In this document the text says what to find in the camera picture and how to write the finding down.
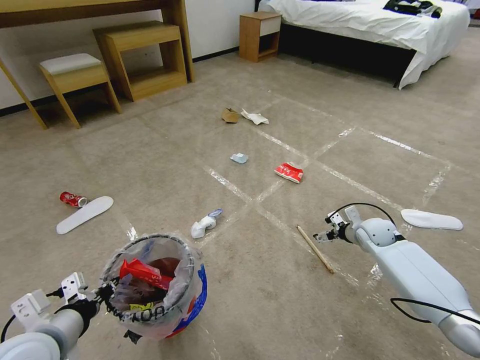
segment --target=white insole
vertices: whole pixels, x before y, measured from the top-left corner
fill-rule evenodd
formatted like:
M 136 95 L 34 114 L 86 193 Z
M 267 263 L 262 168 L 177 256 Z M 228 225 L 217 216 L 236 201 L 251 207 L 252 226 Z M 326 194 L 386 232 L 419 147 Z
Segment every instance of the white insole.
M 100 196 L 90 201 L 87 205 L 77 210 L 75 213 L 67 217 L 56 226 L 57 234 L 66 234 L 77 226 L 87 222 L 91 218 L 106 212 L 112 205 L 114 200 L 110 196 Z
M 464 225 L 456 217 L 413 209 L 403 209 L 401 217 L 419 228 L 462 230 Z

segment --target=black cable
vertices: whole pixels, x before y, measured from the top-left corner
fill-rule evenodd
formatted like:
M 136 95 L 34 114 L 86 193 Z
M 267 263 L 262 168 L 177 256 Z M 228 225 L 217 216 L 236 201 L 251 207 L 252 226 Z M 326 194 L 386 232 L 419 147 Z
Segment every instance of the black cable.
M 480 320 L 474 319 L 473 317 L 470 317 L 470 316 L 467 316 L 467 315 L 463 315 L 463 314 L 461 314 L 457 311 L 447 309 L 446 307 L 434 305 L 434 304 L 431 304 L 431 303 L 428 303 L 428 302 L 423 302 L 423 301 L 418 301 L 418 300 L 413 300 L 413 299 L 407 299 L 407 298 L 402 298 L 402 297 L 392 297 L 390 299 L 390 302 L 393 304 L 393 306 L 395 306 L 398 310 L 400 310 L 400 312 L 402 314 L 404 314 L 404 315 L 408 316 L 410 319 L 418 321 L 420 323 L 431 323 L 431 321 L 423 320 L 423 319 L 420 319 L 418 317 L 414 317 L 414 316 L 408 314 L 405 310 L 400 308 L 400 306 L 398 306 L 395 302 L 412 303 L 412 304 L 416 304 L 416 305 L 426 306 L 428 308 L 433 308 L 433 309 L 437 309 L 437 310 L 440 310 L 440 311 L 443 311 L 443 312 L 446 312 L 446 313 L 449 313 L 449 314 L 452 314 L 452 315 L 456 315 L 459 318 L 463 318 L 463 319 L 469 320 L 469 321 L 471 321 L 475 324 L 480 325 Z
M 380 210 L 382 213 L 384 213 L 388 219 L 393 223 L 393 225 L 395 225 L 395 221 L 392 219 L 392 217 L 389 215 L 388 212 L 386 212 L 385 210 L 383 210 L 381 207 L 377 206 L 377 205 L 374 205 L 374 204 L 371 204 L 371 203 L 368 203 L 368 202 L 351 202 L 347 205 L 343 205 L 341 208 L 335 210 L 334 212 L 331 213 L 331 215 L 329 217 L 327 217 L 327 219 L 331 219 L 333 215 L 335 215 L 336 213 L 338 213 L 340 210 L 342 209 L 345 209 L 346 207 L 348 206 L 351 206 L 351 205 L 367 205 L 367 206 L 371 206 L 373 208 L 376 208 L 378 210 Z
M 56 296 L 59 297 L 60 299 L 64 297 L 64 291 L 61 287 L 59 287 L 57 290 L 49 292 L 46 294 L 47 297 L 52 297 Z M 5 341 L 5 337 L 7 336 L 7 330 L 9 329 L 10 324 L 15 320 L 15 315 L 12 315 L 12 317 L 6 322 L 5 326 L 3 327 L 3 330 L 1 331 L 1 337 L 0 337 L 0 344 Z
M 6 322 L 3 330 L 1 331 L 0 337 L 0 344 L 5 341 L 5 337 L 7 336 L 7 330 L 9 329 L 10 324 L 15 320 L 15 315 L 12 315 L 11 318 Z

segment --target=desk leg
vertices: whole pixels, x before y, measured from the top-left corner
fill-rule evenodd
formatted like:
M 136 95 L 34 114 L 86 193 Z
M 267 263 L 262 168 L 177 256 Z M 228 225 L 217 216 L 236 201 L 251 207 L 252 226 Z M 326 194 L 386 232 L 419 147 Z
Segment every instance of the desk leg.
M 7 67 L 5 66 L 4 62 L 2 61 L 2 59 L 0 58 L 0 69 L 3 70 L 3 72 L 5 73 L 6 77 L 8 78 L 8 80 L 10 80 L 11 84 L 13 85 L 13 87 L 15 88 L 15 90 L 20 94 L 21 98 L 23 99 L 23 101 L 25 102 L 25 104 L 28 106 L 28 108 L 30 109 L 30 112 L 33 114 L 33 117 L 38 121 L 38 123 L 40 124 L 40 126 L 45 130 L 47 129 L 47 124 L 45 124 L 45 122 L 42 120 L 42 118 L 40 117 L 39 113 L 37 112 L 37 110 L 35 110 L 34 106 L 32 105 L 32 103 L 30 102 L 29 98 L 27 97 L 27 95 L 25 95 L 24 91 L 22 90 L 22 88 L 20 87 L 19 83 L 15 80 L 14 76 L 10 73 L 10 71 L 7 69 Z
M 194 63 L 192 62 L 192 50 L 190 49 L 189 24 L 187 22 L 187 10 L 185 0 L 174 0 L 168 7 L 161 9 L 161 17 L 166 24 L 180 27 L 183 58 L 185 60 L 186 78 L 189 82 L 195 82 Z

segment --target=red crushed can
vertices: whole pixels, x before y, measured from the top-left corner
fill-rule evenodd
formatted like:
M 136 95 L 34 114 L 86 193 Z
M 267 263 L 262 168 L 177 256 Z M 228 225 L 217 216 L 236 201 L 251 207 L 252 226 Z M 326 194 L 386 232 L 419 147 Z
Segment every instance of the red crushed can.
M 89 202 L 85 196 L 75 195 L 68 191 L 64 191 L 60 194 L 60 200 L 74 208 L 82 208 Z

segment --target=crumpled paper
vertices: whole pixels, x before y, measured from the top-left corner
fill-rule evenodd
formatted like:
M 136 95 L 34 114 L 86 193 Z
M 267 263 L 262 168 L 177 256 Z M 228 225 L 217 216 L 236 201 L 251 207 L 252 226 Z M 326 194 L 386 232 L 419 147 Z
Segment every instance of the crumpled paper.
M 216 209 L 205 216 L 200 221 L 195 221 L 190 229 L 190 235 L 194 239 L 200 239 L 205 236 L 205 230 L 213 229 L 217 225 L 216 218 L 223 212 L 221 208 Z
M 261 123 L 269 124 L 269 120 L 266 117 L 262 116 L 261 114 L 249 113 L 249 112 L 246 112 L 245 109 L 242 109 L 240 114 L 245 119 L 252 121 L 255 125 L 259 125 Z

